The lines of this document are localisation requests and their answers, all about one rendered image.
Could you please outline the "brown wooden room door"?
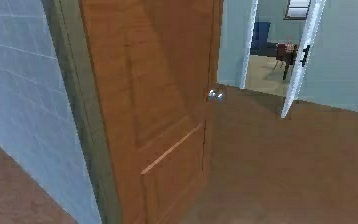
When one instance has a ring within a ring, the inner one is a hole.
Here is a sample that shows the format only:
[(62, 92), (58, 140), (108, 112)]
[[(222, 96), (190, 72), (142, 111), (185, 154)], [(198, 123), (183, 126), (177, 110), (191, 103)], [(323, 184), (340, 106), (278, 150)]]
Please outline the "brown wooden room door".
[(80, 0), (121, 224), (179, 224), (206, 185), (222, 0)]

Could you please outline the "dark red chair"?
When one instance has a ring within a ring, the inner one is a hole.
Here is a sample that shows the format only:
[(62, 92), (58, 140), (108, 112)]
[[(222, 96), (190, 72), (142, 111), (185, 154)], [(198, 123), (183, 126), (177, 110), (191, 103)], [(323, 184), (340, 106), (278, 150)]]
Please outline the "dark red chair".
[(286, 80), (289, 67), (295, 64), (295, 60), (298, 53), (298, 44), (293, 43), (277, 43), (276, 44), (276, 60), (279, 62), (285, 62), (285, 68), (283, 72), (283, 80)]

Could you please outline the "white room door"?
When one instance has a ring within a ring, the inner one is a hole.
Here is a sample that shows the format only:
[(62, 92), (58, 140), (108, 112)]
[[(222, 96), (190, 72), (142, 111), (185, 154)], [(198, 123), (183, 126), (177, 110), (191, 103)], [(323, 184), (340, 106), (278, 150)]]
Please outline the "white room door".
[(282, 118), (285, 118), (287, 116), (287, 113), (289, 112), (293, 102), (297, 99), (298, 94), (300, 92), (300, 87), (302, 85), (303, 77), (305, 75), (307, 64), (308, 64), (308, 59), (304, 67), (302, 67), (302, 64), (300, 62), (300, 60), (303, 58), (303, 49), (307, 45), (311, 45), (308, 54), (309, 57), (320, 25), (325, 3), (326, 0), (311, 0), (310, 9), (306, 18), (302, 38), (299, 44), (297, 57), (292, 69), (292, 75), (290, 78), (286, 98), (281, 112)]

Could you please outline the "framed wall picture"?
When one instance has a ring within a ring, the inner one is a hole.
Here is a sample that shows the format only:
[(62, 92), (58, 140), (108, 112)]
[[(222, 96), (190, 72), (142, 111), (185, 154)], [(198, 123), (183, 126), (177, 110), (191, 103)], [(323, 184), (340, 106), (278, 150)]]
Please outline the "framed wall picture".
[(288, 0), (285, 18), (304, 20), (307, 18), (311, 0)]

